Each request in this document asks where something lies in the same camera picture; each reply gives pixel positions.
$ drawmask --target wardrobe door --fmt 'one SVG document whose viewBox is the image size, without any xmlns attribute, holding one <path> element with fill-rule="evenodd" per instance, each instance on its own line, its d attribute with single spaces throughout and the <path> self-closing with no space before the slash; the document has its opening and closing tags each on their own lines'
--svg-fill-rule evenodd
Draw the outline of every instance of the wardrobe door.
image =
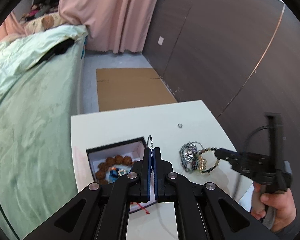
<svg viewBox="0 0 300 240">
<path fill-rule="evenodd" d="M 215 117 L 247 80 L 277 26 L 278 0 L 192 0 L 163 76 L 177 101 L 202 100 Z"/>
<path fill-rule="evenodd" d="M 158 0 L 149 26 L 142 54 L 163 76 L 191 3 L 183 0 Z"/>
<path fill-rule="evenodd" d="M 237 150 L 247 135 L 265 125 L 264 112 L 281 113 L 284 159 L 290 162 L 292 193 L 300 229 L 300 22 L 286 7 L 268 52 L 242 91 L 218 118 Z M 269 153 L 266 130 L 253 137 L 251 152 Z"/>
</svg>

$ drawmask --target green bedsheet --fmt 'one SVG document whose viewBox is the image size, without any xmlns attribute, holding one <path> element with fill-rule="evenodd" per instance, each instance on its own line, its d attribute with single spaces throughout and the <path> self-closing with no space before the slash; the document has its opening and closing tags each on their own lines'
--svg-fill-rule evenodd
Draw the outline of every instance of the green bedsheet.
<svg viewBox="0 0 300 240">
<path fill-rule="evenodd" d="M 86 34 L 25 72 L 0 103 L 0 202 L 20 239 L 77 194 L 70 116 Z M 1 212 L 0 227 L 16 239 Z"/>
</svg>

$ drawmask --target brown bead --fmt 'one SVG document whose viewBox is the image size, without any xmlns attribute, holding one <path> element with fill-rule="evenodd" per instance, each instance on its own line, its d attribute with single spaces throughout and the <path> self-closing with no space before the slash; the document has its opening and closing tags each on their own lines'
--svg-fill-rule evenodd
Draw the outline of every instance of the brown bead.
<svg viewBox="0 0 300 240">
<path fill-rule="evenodd" d="M 104 179 L 106 177 L 106 173 L 104 171 L 97 171 L 96 172 L 96 178 L 97 180 L 101 180 Z"/>
<path fill-rule="evenodd" d="M 98 180 L 98 182 L 99 182 L 100 185 L 109 184 L 109 181 L 107 181 L 106 179 L 100 179 L 100 180 Z"/>
<path fill-rule="evenodd" d="M 123 158 L 123 165 L 130 166 L 132 164 L 132 159 L 130 156 L 125 156 Z"/>
<path fill-rule="evenodd" d="M 108 157 L 108 158 L 106 159 L 106 163 L 107 163 L 107 165 L 108 165 L 109 167 L 112 167 L 113 165 L 115 165 L 115 160 L 114 160 L 114 158 L 112 158 L 112 157 Z"/>
<path fill-rule="evenodd" d="M 114 157 L 114 160 L 116 164 L 122 164 L 123 157 L 121 155 L 117 155 L 116 157 Z"/>
<path fill-rule="evenodd" d="M 98 168 L 99 168 L 99 170 L 101 170 L 101 171 L 107 172 L 108 169 L 109 169 L 109 166 L 108 166 L 108 164 L 106 164 L 106 163 L 100 163 L 100 164 L 98 165 Z"/>
</svg>

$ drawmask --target tiled floor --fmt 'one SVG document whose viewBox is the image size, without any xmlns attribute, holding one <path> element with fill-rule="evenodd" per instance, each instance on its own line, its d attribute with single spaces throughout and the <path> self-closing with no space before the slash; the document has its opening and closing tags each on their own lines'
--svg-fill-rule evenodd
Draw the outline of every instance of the tiled floor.
<svg viewBox="0 0 300 240">
<path fill-rule="evenodd" d="M 141 53 L 86 51 L 82 73 L 83 113 L 99 112 L 97 93 L 97 68 L 151 68 Z"/>
</svg>

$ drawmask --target red string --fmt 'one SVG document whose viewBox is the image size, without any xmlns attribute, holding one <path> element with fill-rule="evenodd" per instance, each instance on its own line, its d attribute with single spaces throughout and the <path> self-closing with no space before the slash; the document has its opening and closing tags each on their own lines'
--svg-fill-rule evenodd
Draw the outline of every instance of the red string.
<svg viewBox="0 0 300 240">
<path fill-rule="evenodd" d="M 141 206 L 139 203 L 137 203 L 137 205 L 141 208 L 141 209 L 144 209 L 146 214 L 150 214 L 150 212 L 143 206 Z"/>
</svg>

